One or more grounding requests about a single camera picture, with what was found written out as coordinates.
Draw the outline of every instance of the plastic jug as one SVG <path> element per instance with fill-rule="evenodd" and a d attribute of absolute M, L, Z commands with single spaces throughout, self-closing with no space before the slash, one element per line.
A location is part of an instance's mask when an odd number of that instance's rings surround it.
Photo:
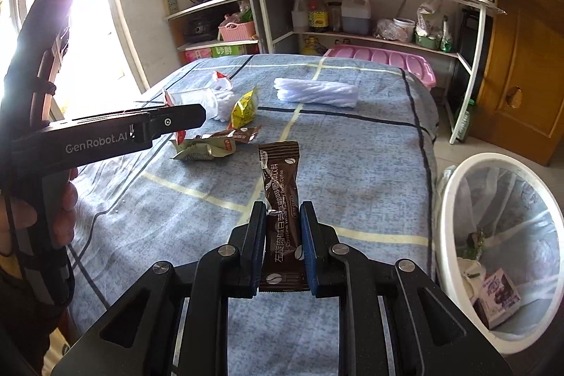
<path fill-rule="evenodd" d="M 370 33 L 370 1 L 343 0 L 341 4 L 343 31 L 366 36 Z"/>

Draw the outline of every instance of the metal pivot bolt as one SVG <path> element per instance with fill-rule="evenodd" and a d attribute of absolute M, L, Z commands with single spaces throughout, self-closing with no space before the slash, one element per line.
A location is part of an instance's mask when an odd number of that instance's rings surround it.
<path fill-rule="evenodd" d="M 170 269 L 170 263 L 168 261 L 158 261 L 153 265 L 153 273 L 156 275 L 163 275 Z"/>
<path fill-rule="evenodd" d="M 405 271 L 406 273 L 411 273 L 415 269 L 415 263 L 411 260 L 401 260 L 398 264 L 399 269 Z"/>
<path fill-rule="evenodd" d="M 222 257 L 230 257 L 231 255 L 235 254 L 235 248 L 229 244 L 221 246 L 217 251 Z"/>
<path fill-rule="evenodd" d="M 337 255 L 346 255 L 349 253 L 349 247 L 346 244 L 335 244 L 331 247 L 331 250 Z"/>

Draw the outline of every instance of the white bucket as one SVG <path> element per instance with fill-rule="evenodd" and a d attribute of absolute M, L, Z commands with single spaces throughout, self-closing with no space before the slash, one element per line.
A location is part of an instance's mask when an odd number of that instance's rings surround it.
<path fill-rule="evenodd" d="M 497 191 L 494 191 L 490 196 L 495 196 L 496 193 L 498 194 L 492 201 L 484 204 L 485 207 L 482 206 L 483 209 L 490 212 L 489 216 L 487 212 L 484 215 L 491 220 L 495 209 L 503 209 L 493 217 L 495 221 L 494 228 L 497 228 L 497 230 L 494 230 L 494 232 L 497 231 L 497 239 L 490 239 L 492 242 L 490 249 L 492 252 L 490 252 L 490 254 L 497 251 L 500 259 L 503 257 L 508 259 L 512 256 L 510 244 L 514 243 L 514 246 L 517 247 L 517 249 L 515 249 L 516 253 L 517 250 L 519 250 L 518 253 L 521 256 L 514 257 L 512 259 L 514 263 L 506 262 L 506 266 L 500 266 L 504 271 L 507 272 L 512 269 L 517 269 L 515 268 L 517 265 L 520 266 L 519 269 L 522 270 L 521 272 L 524 275 L 526 273 L 527 276 L 531 273 L 537 273 L 539 266 L 544 268 L 550 265 L 553 270 L 552 275 L 548 277 L 545 277 L 545 272 L 539 275 L 542 277 L 542 285 L 545 285 L 545 282 L 552 283 L 550 290 L 542 291 L 541 293 L 535 290 L 535 295 L 537 296 L 533 297 L 538 297 L 537 300 L 520 308 L 514 316 L 511 316 L 505 323 L 502 323 L 492 331 L 488 330 L 478 318 L 478 315 L 467 297 L 456 260 L 455 247 L 455 234 L 458 233 L 458 238 L 460 239 L 460 234 L 467 230 L 467 221 L 478 220 L 478 228 L 482 228 L 480 224 L 487 221 L 487 219 L 484 220 L 482 217 L 479 218 L 478 211 L 475 213 L 474 210 L 479 208 L 480 200 L 483 200 L 484 196 L 489 192 L 486 187 L 483 187 L 483 189 L 479 188 L 481 186 L 479 181 L 483 179 L 483 177 L 489 177 L 489 174 L 492 176 L 498 174 L 498 179 L 495 179 L 497 180 L 495 184 Z M 512 181 L 514 185 L 518 184 L 520 186 L 520 188 L 510 188 L 508 186 L 505 188 L 505 190 L 514 190 L 515 194 L 512 194 L 513 192 L 507 192 L 506 197 L 502 196 L 504 194 L 504 188 L 501 186 L 502 181 L 500 180 L 502 176 L 504 182 Z M 472 320 L 475 326 L 478 327 L 498 352 L 502 355 L 521 352 L 531 346 L 531 344 L 537 341 L 543 334 L 552 319 L 554 319 L 554 315 L 562 300 L 564 288 L 564 222 L 562 212 L 554 196 L 542 180 L 540 180 L 531 169 L 523 165 L 523 163 L 509 156 L 496 153 L 474 155 L 466 161 L 463 161 L 451 173 L 450 178 L 446 177 L 447 176 L 443 177 L 443 183 L 439 182 L 437 187 L 439 199 L 440 196 L 442 196 L 442 200 L 436 203 L 439 214 L 436 218 L 436 228 L 434 232 L 434 243 L 441 287 L 462 312 Z M 472 181 L 475 182 L 474 186 L 476 187 L 476 191 L 473 194 L 467 195 L 468 190 L 472 190 L 473 188 Z M 523 194 L 523 190 L 527 191 L 526 196 Z M 467 196 L 471 196 L 471 200 L 464 199 L 465 197 L 467 198 Z M 467 213 L 461 214 L 468 202 L 470 202 L 472 206 L 472 216 L 470 218 L 466 218 Z M 517 221 L 519 218 L 510 217 L 520 214 L 518 210 L 516 211 L 520 202 L 527 203 L 523 205 L 523 215 L 529 212 L 529 209 L 531 209 L 530 203 L 532 202 L 535 207 L 534 212 L 538 212 L 538 209 L 545 209 L 537 215 L 537 217 L 542 217 L 540 219 L 537 218 L 533 223 L 530 223 L 531 219 L 529 219 L 525 221 L 523 225 L 518 225 L 522 223 Z M 507 222 L 511 220 L 515 221 L 515 226 L 504 227 L 504 221 Z M 486 232 L 485 228 L 491 228 L 491 223 L 487 225 L 489 227 L 483 227 L 484 232 Z M 548 234 L 547 240 L 540 238 L 534 239 L 531 237 L 531 235 L 535 234 L 534 231 L 537 231 L 537 228 L 540 228 L 544 232 L 548 231 L 546 233 Z M 505 244 L 509 245 L 504 246 L 504 249 L 501 250 L 499 246 Z M 524 247 L 529 248 L 527 244 L 530 244 L 530 250 L 522 250 Z M 542 252 L 542 256 L 539 255 L 539 244 L 545 244 L 543 248 L 546 247 L 546 251 Z M 485 247 L 482 260 L 486 256 L 487 250 L 488 247 Z M 547 254 L 552 254 L 552 258 L 547 257 Z M 540 265 L 538 264 L 538 257 L 541 257 Z M 497 266 L 490 266 L 490 268 L 497 269 Z M 521 292 L 524 292 L 530 285 L 534 285 L 535 289 L 537 289 L 536 286 L 538 283 L 523 283 Z"/>

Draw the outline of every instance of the door panel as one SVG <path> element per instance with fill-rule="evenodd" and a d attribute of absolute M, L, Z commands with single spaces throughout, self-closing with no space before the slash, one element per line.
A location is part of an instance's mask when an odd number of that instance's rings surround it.
<path fill-rule="evenodd" d="M 564 133 L 564 1 L 497 4 L 471 134 L 546 165 Z"/>

